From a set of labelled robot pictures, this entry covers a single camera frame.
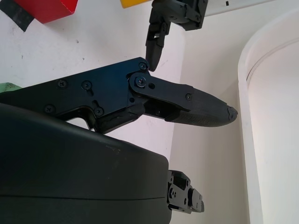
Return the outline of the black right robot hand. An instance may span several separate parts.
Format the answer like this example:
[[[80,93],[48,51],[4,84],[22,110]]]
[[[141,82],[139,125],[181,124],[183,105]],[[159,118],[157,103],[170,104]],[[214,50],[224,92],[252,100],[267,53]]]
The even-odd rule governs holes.
[[[192,126],[237,110],[153,77],[139,57],[0,95],[3,224],[168,224],[202,213],[201,194],[167,159],[107,133],[142,115]]]

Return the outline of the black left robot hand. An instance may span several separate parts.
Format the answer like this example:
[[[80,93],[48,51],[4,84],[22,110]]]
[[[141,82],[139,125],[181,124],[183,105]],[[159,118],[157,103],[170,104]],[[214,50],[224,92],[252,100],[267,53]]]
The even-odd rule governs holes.
[[[155,71],[164,48],[171,24],[185,31],[201,29],[208,0],[154,0],[146,38],[146,57],[149,70]]]

